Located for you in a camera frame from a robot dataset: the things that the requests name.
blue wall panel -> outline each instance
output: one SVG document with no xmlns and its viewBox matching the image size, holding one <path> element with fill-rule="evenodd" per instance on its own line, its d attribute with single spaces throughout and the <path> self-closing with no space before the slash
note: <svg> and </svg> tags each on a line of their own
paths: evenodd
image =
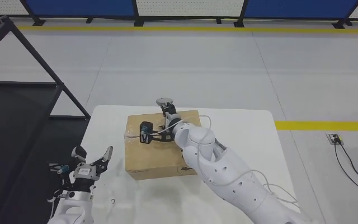
<svg viewBox="0 0 358 224">
<path fill-rule="evenodd" d="M 35 15 L 133 16 L 131 0 L 27 0 Z"/>
<path fill-rule="evenodd" d="M 343 18 L 357 0 L 249 0 L 246 17 Z"/>
</svg>

white cable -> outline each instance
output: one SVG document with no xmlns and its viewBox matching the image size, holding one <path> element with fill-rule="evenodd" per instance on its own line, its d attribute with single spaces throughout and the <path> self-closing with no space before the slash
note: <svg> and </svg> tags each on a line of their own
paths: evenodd
<svg viewBox="0 0 358 224">
<path fill-rule="evenodd" d="M 52 209 L 51 209 L 51 215 L 50 215 L 50 218 L 49 218 L 49 221 L 48 221 L 48 223 L 50 222 L 50 220 L 51 220 L 51 218 L 52 218 L 52 215 L 53 215 L 53 213 L 54 213 L 54 207 L 55 207 L 55 198 L 52 198 L 51 200 L 47 200 L 48 202 L 52 202 Z"/>
<path fill-rule="evenodd" d="M 281 187 L 281 186 L 279 186 L 279 185 L 277 185 L 277 184 L 264 184 L 263 186 L 269 186 L 269 185 L 271 185 L 271 186 L 276 186 L 276 187 L 278 187 L 278 188 L 280 188 L 281 190 L 283 190 L 284 192 L 286 192 L 289 196 L 291 196 L 293 199 L 294 199 L 294 201 L 289 201 L 289 200 L 284 200 L 284 199 L 282 199 L 282 198 L 279 198 L 278 197 L 278 200 L 281 200 L 281 201 L 283 201 L 283 202 L 287 202 L 287 203 L 290 203 L 290 204 L 293 204 L 293 203 L 297 203 L 298 201 L 297 201 L 297 199 L 294 197 L 294 196 L 292 196 L 292 194 L 290 194 L 287 190 L 285 190 L 283 187 Z"/>
<path fill-rule="evenodd" d="M 165 132 L 166 130 L 168 130 L 168 129 L 172 128 L 172 127 L 174 127 L 175 125 L 179 124 L 180 122 L 184 122 L 185 120 L 187 120 L 187 119 L 189 119 L 189 118 L 196 118 L 196 117 L 201 117 L 201 116 L 206 116 L 206 115 L 188 116 L 187 118 L 184 118 L 184 119 L 178 121 L 177 123 L 175 123 L 175 124 L 169 126 L 168 128 L 166 128 L 166 129 L 164 129 L 164 130 L 161 130 L 160 132 L 152 133 L 152 134 L 149 134 L 149 135 L 150 135 L 150 136 L 158 136 L 159 134 Z M 124 137 L 125 137 L 125 138 L 139 138 L 140 136 L 126 136 L 126 135 L 124 134 Z"/>
<path fill-rule="evenodd" d="M 185 120 L 187 120 L 187 119 L 189 119 L 189 118 L 196 118 L 196 117 L 203 117 L 203 116 L 206 117 L 206 118 L 209 118 L 209 116 L 207 116 L 207 115 L 188 116 L 187 118 L 181 119 L 181 120 L 178 121 L 177 123 L 175 123 L 175 124 L 173 124 L 173 125 L 170 125 L 168 128 L 166 128 L 166 129 L 164 129 L 164 130 L 161 130 L 160 132 L 153 133 L 153 134 L 149 134 L 149 135 L 155 136 L 155 135 L 157 135 L 157 134 L 160 134 L 160 133 L 165 132 L 166 130 L 168 130 L 168 129 L 174 127 L 175 125 L 177 125 L 177 124 L 179 124 L 180 122 L 183 122 L 183 121 L 185 121 Z"/>
<path fill-rule="evenodd" d="M 209 178 L 208 178 L 208 177 L 205 175 L 205 173 L 202 171 L 201 166 L 200 166 L 201 162 L 200 162 L 200 160 L 199 160 L 199 158 L 200 158 L 199 155 L 201 154 L 201 151 L 200 151 L 201 142 L 205 139 L 205 137 L 206 137 L 206 136 L 209 134 L 209 132 L 211 131 L 211 118 L 210 118 L 209 116 L 207 116 L 207 115 L 203 115 L 203 116 L 204 116 L 204 117 L 207 117 L 207 118 L 209 119 L 210 125 L 209 125 L 208 131 L 206 132 L 206 134 L 204 135 L 204 137 L 199 141 L 199 143 L 198 143 L 198 145 L 197 145 L 197 166 L 198 166 L 200 172 L 202 173 L 203 177 L 206 179 L 206 181 L 210 181 Z M 235 178 L 235 179 L 233 179 L 232 181 L 230 181 L 230 182 L 228 182 L 228 183 L 225 183 L 225 184 L 217 184 L 217 183 L 215 183 L 215 182 L 211 182 L 211 184 L 213 184 L 214 186 L 227 186 L 227 185 L 230 185 L 230 184 L 234 183 L 234 182 L 237 181 L 238 179 L 242 178 L 245 174 L 247 174 L 247 173 L 249 173 L 249 172 L 258 172 L 258 173 L 260 173 L 260 174 L 263 176 L 263 178 L 265 178 L 265 181 L 266 181 L 266 183 L 265 183 L 263 186 L 267 186 L 268 191 L 269 191 L 271 194 L 276 195 L 276 197 L 277 197 L 278 200 L 280 200 L 280 201 L 282 201 L 282 202 L 290 203 L 290 204 L 297 203 L 297 199 L 296 199 L 294 196 L 292 196 L 292 194 L 290 194 L 290 193 L 289 193 L 287 190 L 285 190 L 283 187 L 281 187 L 281 186 L 279 186 L 279 185 L 276 185 L 276 184 L 270 184 L 270 183 L 269 183 L 269 180 L 268 180 L 267 177 L 266 177 L 266 175 L 263 174 L 263 172 L 261 172 L 260 170 L 248 170 L 248 171 L 242 173 L 242 174 L 241 174 L 240 176 L 238 176 L 237 178 Z M 277 194 L 274 193 L 274 192 L 271 190 L 270 185 L 276 186 L 276 187 L 282 189 L 284 192 L 286 192 L 288 195 L 290 195 L 290 196 L 294 199 L 294 201 L 284 200 L 284 199 L 278 197 Z"/>
</svg>

black wire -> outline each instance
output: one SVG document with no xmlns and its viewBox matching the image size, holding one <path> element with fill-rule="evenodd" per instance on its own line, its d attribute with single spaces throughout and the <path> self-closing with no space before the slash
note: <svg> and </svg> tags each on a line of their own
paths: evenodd
<svg viewBox="0 0 358 224">
<path fill-rule="evenodd" d="M 356 168 L 355 168 L 354 165 L 353 165 L 353 162 L 352 162 L 352 160 L 351 160 L 351 157 L 349 157 L 349 155 L 348 155 L 346 149 L 343 147 L 343 145 L 342 145 L 341 143 L 340 143 L 340 145 L 341 145 L 342 149 L 344 150 L 345 154 L 347 155 L 347 157 L 349 158 L 349 161 L 351 162 L 351 165 L 352 165 L 352 168 L 354 169 L 354 172 L 355 172 L 356 174 L 358 174 Z"/>
<path fill-rule="evenodd" d="M 341 163 L 340 163 L 340 160 L 338 159 L 336 143 L 335 143 L 335 152 L 336 152 L 336 158 L 337 158 L 338 164 L 339 164 L 340 167 L 342 168 L 343 172 L 346 174 L 346 176 L 347 176 L 356 186 L 358 186 L 358 184 L 357 184 L 356 182 L 354 182 L 354 180 L 352 180 L 352 178 L 347 174 L 347 172 L 345 171 L 345 169 L 343 169 L 343 167 L 342 167 L 342 165 L 341 165 Z"/>
</svg>

cardboard box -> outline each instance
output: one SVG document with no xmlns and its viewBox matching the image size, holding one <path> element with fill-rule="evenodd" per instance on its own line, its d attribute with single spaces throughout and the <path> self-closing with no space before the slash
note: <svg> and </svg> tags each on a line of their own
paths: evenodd
<svg viewBox="0 0 358 224">
<path fill-rule="evenodd" d="M 201 126 L 197 110 L 178 113 L 182 119 L 196 116 L 187 121 Z M 125 170 L 128 174 L 135 180 L 196 174 L 195 170 L 185 164 L 181 149 L 174 141 L 144 144 L 139 142 L 139 138 L 126 137 L 138 136 L 139 125 L 144 121 L 152 122 L 153 129 L 159 130 L 159 126 L 164 124 L 164 117 L 162 113 L 128 117 L 125 132 Z"/>
</svg>

white wall panel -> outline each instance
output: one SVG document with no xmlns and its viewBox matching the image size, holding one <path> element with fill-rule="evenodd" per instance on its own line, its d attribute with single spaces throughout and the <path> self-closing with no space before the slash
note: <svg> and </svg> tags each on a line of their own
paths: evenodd
<svg viewBox="0 0 358 224">
<path fill-rule="evenodd" d="M 20 0 L 0 0 L 0 15 L 28 15 Z"/>
<path fill-rule="evenodd" d="M 358 8 L 354 10 L 354 12 L 351 14 L 349 18 L 358 18 Z"/>
<path fill-rule="evenodd" d="M 244 0 L 137 0 L 140 16 L 239 16 Z"/>
</svg>

